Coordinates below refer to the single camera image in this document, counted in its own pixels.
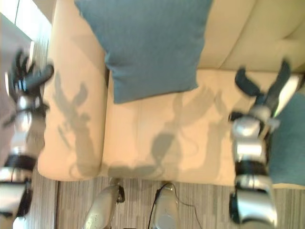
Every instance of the wire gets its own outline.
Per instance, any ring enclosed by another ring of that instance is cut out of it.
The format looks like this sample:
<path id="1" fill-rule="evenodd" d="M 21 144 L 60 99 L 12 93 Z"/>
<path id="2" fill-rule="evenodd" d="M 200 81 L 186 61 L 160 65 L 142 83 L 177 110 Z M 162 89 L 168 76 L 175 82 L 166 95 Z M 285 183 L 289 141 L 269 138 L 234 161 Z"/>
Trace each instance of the wire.
<path id="1" fill-rule="evenodd" d="M 180 203 L 182 203 L 183 205 L 185 205 L 185 206 L 187 206 L 187 207 L 192 207 L 192 208 L 194 208 L 194 210 L 195 210 L 195 216 L 196 216 L 196 220 L 197 220 L 198 226 L 200 227 L 200 229 L 203 229 L 202 226 L 201 226 L 201 223 L 200 223 L 200 221 L 199 221 L 199 218 L 198 218 L 196 206 L 193 205 L 193 204 L 186 204 L 186 203 L 182 202 L 182 201 L 179 199 L 179 197 L 177 196 L 177 193 L 176 193 L 176 198 L 177 198 L 177 200 L 178 200 Z"/>
<path id="2" fill-rule="evenodd" d="M 149 226 L 150 226 L 150 223 L 151 223 L 151 220 L 152 220 L 153 208 L 154 208 L 154 206 L 155 206 L 155 204 L 156 204 L 156 202 L 157 202 L 157 199 L 158 199 L 158 197 L 159 197 L 160 191 L 161 191 L 166 185 L 168 185 L 168 184 L 170 184 L 170 183 L 166 183 L 166 184 L 162 185 L 162 187 L 161 187 L 160 189 L 158 189 L 157 192 L 156 192 L 156 195 L 155 195 L 155 198 L 154 198 L 154 201 L 153 201 L 153 205 L 152 205 L 152 210 L 151 210 L 151 213 L 150 213 L 150 216 L 149 216 L 149 222 L 148 222 L 148 227 L 147 227 L 147 229 L 149 229 Z M 187 207 L 192 207 L 192 208 L 194 208 L 194 210 L 195 210 L 195 216 L 196 216 L 196 220 L 197 220 L 198 226 L 200 227 L 200 229 L 203 229 L 202 226 L 201 226 L 201 223 L 200 223 L 200 221 L 199 221 L 199 218 L 198 218 L 196 206 L 193 205 L 193 204 L 187 204 L 187 203 L 182 202 L 182 201 L 179 199 L 178 195 L 177 195 L 177 191 L 176 191 L 176 186 L 175 186 L 175 184 L 172 183 L 172 185 L 174 186 L 175 195 L 176 195 L 177 200 L 178 200 L 181 204 L 183 204 L 183 205 L 185 205 L 185 206 L 187 206 Z"/>

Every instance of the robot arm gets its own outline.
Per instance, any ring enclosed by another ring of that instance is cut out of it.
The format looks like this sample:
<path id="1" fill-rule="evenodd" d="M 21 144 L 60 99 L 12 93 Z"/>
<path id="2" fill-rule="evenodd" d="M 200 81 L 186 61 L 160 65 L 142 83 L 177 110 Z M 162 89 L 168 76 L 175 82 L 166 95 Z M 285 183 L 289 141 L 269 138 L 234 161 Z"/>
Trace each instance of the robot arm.
<path id="1" fill-rule="evenodd" d="M 31 179 L 37 158 L 44 148 L 45 117 L 48 106 L 43 103 L 41 86 L 54 73 L 52 65 L 42 72 L 27 69 L 28 57 L 16 55 L 6 80 L 9 96 L 16 104 L 16 114 L 2 128 L 14 125 L 10 151 L 0 168 L 0 228 L 12 229 L 16 217 L 25 216 L 32 199 Z"/>
<path id="2" fill-rule="evenodd" d="M 271 228 L 277 226 L 274 191 L 267 169 L 265 137 L 279 126 L 273 117 L 280 112 L 279 107 L 284 107 L 280 103 L 280 94 L 290 79 L 290 67 L 286 61 L 283 61 L 279 75 L 267 94 L 262 93 L 246 77 L 245 69 L 240 69 L 236 74 L 237 86 L 247 95 L 256 97 L 256 101 L 247 114 L 232 112 L 230 115 L 230 120 L 233 121 L 236 177 L 229 210 L 235 223 L 250 221 L 254 224 L 264 223 Z"/>

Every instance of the blue cushion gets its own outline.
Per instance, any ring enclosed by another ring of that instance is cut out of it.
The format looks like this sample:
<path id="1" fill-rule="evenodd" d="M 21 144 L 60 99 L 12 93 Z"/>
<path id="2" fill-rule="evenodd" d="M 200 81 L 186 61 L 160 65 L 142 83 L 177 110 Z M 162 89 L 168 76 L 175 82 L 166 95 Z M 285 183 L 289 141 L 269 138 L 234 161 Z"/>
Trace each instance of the blue cushion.
<path id="1" fill-rule="evenodd" d="M 272 181 L 305 186 L 305 96 L 296 93 L 278 119 L 269 162 Z"/>
<path id="2" fill-rule="evenodd" d="M 115 103 L 197 87 L 211 1 L 75 1 L 106 51 Z"/>

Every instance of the striped carpet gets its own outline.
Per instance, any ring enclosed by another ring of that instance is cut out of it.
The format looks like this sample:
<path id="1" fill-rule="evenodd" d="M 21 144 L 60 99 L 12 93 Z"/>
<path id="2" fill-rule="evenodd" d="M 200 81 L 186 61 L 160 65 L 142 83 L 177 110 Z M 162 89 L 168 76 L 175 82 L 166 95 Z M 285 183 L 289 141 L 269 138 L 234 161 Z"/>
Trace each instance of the striped carpet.
<path id="1" fill-rule="evenodd" d="M 108 186 L 108 178 L 81 182 L 61 182 L 59 187 L 57 229 L 81 229 L 93 198 Z M 176 183 L 181 201 L 196 205 L 203 229 L 237 229 L 228 214 L 231 187 Z M 119 204 L 113 229 L 147 228 L 149 213 L 159 182 L 125 179 L 126 201 Z M 305 190 L 277 189 L 279 229 L 305 228 Z M 200 229 L 194 209 L 179 205 L 182 229 Z"/>

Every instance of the sofa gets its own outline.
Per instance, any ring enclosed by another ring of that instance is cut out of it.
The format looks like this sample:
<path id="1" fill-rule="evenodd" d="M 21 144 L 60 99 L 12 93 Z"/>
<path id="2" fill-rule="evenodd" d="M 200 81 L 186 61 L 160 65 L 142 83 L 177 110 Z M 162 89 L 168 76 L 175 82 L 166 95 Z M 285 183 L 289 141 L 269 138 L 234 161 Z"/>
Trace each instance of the sofa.
<path id="1" fill-rule="evenodd" d="M 59 181 L 106 176 L 234 185 L 228 115 L 253 104 L 235 86 L 236 70 L 246 66 L 262 89 L 284 56 L 294 75 L 304 72 L 304 8 L 302 0 L 213 1 L 199 87 L 115 104 L 104 50 L 73 0 L 57 0 L 49 47 L 55 76 L 44 92 L 51 109 L 39 173 Z"/>

